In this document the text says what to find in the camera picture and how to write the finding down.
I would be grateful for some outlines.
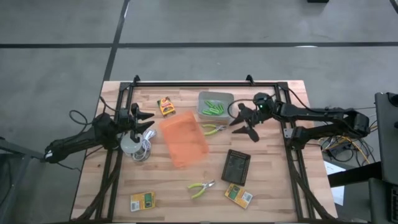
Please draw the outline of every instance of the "green-handled pliers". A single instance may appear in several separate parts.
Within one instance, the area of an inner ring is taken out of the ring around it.
[[[197,184],[189,185],[188,189],[191,189],[193,187],[203,187],[197,194],[192,195],[191,198],[194,199],[194,198],[197,198],[197,197],[201,196],[205,192],[206,188],[213,186],[215,183],[216,183],[216,181],[212,180],[212,181],[207,182],[207,183],[197,183]]]
[[[215,124],[204,124],[204,125],[202,125],[202,127],[204,127],[204,128],[214,128],[211,131],[205,132],[205,136],[216,134],[218,131],[222,131],[222,130],[226,129],[225,125],[215,125]]]

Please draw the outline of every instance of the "butcher block tabletop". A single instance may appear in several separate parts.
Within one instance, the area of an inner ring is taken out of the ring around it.
[[[306,104],[308,96],[304,82],[301,80],[287,81],[289,87],[298,94]],[[104,82],[101,96],[111,107],[116,107],[120,82]],[[280,123],[269,119],[258,124],[255,130],[260,141],[252,142],[248,135],[232,134],[242,124],[229,127],[211,136],[206,136],[209,153],[205,159],[194,165],[177,168],[172,164],[169,150],[165,144],[159,123],[164,118],[160,113],[157,100],[169,96],[176,107],[177,114],[193,111],[196,120],[201,124],[214,123],[201,120],[196,114],[198,94],[201,91],[232,93],[234,99],[251,99],[258,92],[274,94],[273,87],[242,86],[242,87],[134,87],[132,102],[137,103],[143,112],[154,113],[150,127],[157,135],[150,139],[152,154],[144,162],[136,162],[123,155],[119,177],[118,194],[114,207],[114,222],[294,222],[297,221],[292,187]],[[292,103],[302,107],[299,101],[290,96]],[[98,103],[97,115],[103,110]],[[238,106],[234,105],[234,115]],[[310,128],[310,121],[298,121],[298,126]],[[87,154],[96,148],[87,150]],[[224,196],[229,183],[221,180],[223,167],[229,149],[251,155],[248,176],[244,189],[253,195],[247,209],[241,208]],[[326,210],[336,217],[335,205],[326,175],[322,153],[318,146],[307,145],[303,150],[305,168],[311,191]],[[85,159],[72,217],[81,215],[98,193],[103,175],[106,151],[101,149]],[[215,180],[215,185],[192,200],[191,196],[198,189],[188,190],[187,186]],[[155,192],[156,207],[137,212],[130,211],[130,195],[148,191]],[[110,190],[104,201],[103,214],[108,211]],[[303,210],[305,199],[300,194]]]

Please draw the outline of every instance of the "black tray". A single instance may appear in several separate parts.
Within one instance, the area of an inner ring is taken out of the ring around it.
[[[244,186],[248,176],[250,155],[230,149],[221,180]]]

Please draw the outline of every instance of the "small box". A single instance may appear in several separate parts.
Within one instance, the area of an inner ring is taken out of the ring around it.
[[[130,211],[136,212],[155,207],[155,192],[145,192],[130,196]]]
[[[245,191],[242,187],[230,184],[225,196],[237,203],[240,207],[246,209],[253,198],[249,192]]]

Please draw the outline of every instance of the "concrete floor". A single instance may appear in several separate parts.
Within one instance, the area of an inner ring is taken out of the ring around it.
[[[0,0],[0,44],[111,43],[123,0]],[[138,0],[120,42],[398,41],[388,0]],[[0,136],[44,151],[91,119],[110,49],[0,49]],[[110,80],[305,80],[312,107],[372,106],[397,91],[397,47],[119,49]],[[375,110],[364,110],[372,115]],[[377,132],[367,138],[379,159]],[[64,164],[81,167],[83,153]],[[14,223],[68,220],[79,173],[31,163]]]

